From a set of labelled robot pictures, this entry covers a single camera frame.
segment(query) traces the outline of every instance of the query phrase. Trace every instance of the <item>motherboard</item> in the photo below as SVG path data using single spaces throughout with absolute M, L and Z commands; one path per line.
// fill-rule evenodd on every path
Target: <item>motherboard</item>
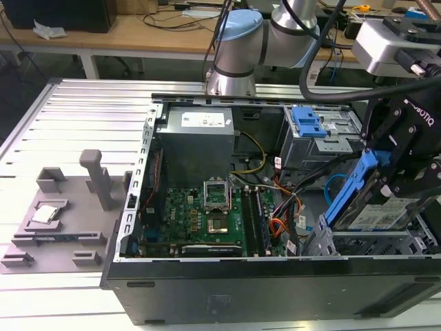
M 253 257 L 284 254 L 270 241 L 274 211 L 270 190 L 246 191 L 211 182 L 201 188 L 168 188 L 161 228 L 143 228 L 140 252 L 146 257 Z

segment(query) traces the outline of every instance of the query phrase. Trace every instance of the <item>gray pillar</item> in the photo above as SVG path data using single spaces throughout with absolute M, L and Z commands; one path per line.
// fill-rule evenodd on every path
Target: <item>gray pillar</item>
M 80 165 L 89 172 L 90 180 L 94 184 L 96 195 L 103 210 L 112 209 L 112 197 L 108 190 L 103 171 L 101 169 L 101 151 L 100 150 L 84 150 L 80 156 Z

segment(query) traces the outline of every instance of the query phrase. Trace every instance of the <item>black cable harness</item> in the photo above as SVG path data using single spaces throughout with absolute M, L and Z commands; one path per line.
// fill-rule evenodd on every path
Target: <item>black cable harness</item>
M 390 86 L 387 88 L 376 88 L 372 90 L 335 93 L 335 94 L 321 94 L 321 93 L 311 92 L 307 85 L 307 77 L 308 77 L 309 69 L 312 63 L 314 62 L 314 58 L 316 57 L 318 51 L 320 50 L 321 46 L 326 40 L 327 34 L 331 30 L 331 27 L 334 25 L 338 13 L 343 9 L 345 3 L 346 0 L 339 0 L 336 9 L 332 12 L 328 22 L 325 25 L 325 28 L 320 34 L 320 38 L 318 39 L 317 43 L 314 45 L 311 53 L 309 54 L 306 60 L 305 66 L 302 69 L 302 72 L 300 74 L 299 86 L 300 86 L 300 91 L 302 92 L 302 95 L 306 100 L 310 100 L 313 102 L 320 102 L 320 103 L 344 103 L 350 101 L 362 101 L 373 98 L 392 97 L 397 94 L 417 92 L 441 84 L 441 75 L 440 75 L 428 79 L 421 79 L 419 81 L 414 81 L 412 83 L 407 83 L 401 86 Z

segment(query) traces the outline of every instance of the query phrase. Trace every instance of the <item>sticker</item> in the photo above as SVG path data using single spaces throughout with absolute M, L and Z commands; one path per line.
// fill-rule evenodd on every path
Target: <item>sticker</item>
M 276 169 L 282 170 L 282 158 L 281 157 L 275 157 L 274 158 L 274 165 L 276 166 Z
M 287 242 L 287 249 L 288 251 L 290 251 L 292 254 L 296 255 L 297 252 L 297 246 L 293 244 L 292 241 L 288 240 Z
M 54 237 L 37 237 L 38 241 L 55 241 Z
M 388 230 L 406 213 L 406 206 L 419 199 L 389 199 L 384 205 L 366 205 L 350 230 Z
M 306 230 L 306 217 L 303 215 L 300 215 L 298 217 L 298 225 L 300 229 Z
M 181 126 L 183 128 L 224 128 L 222 112 L 184 112 Z

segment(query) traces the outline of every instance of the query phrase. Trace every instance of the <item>green circuit board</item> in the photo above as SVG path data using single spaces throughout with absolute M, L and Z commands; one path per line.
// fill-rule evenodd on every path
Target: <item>green circuit board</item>
M 203 188 L 169 188 L 167 190 L 164 222 L 158 243 L 239 245 L 243 248 L 243 256 L 246 256 L 247 244 L 240 189 L 232 190 L 232 206 L 226 213 L 212 210 L 207 214 L 204 209 L 203 192 Z M 260 196 L 265 212 L 269 213 L 274 208 L 272 193 L 264 191 L 260 193 Z M 224 202 L 224 192 L 209 191 L 209 201 Z M 277 249 L 273 248 L 274 254 L 278 254 Z M 162 254 L 166 254 L 166 249 L 163 248 Z

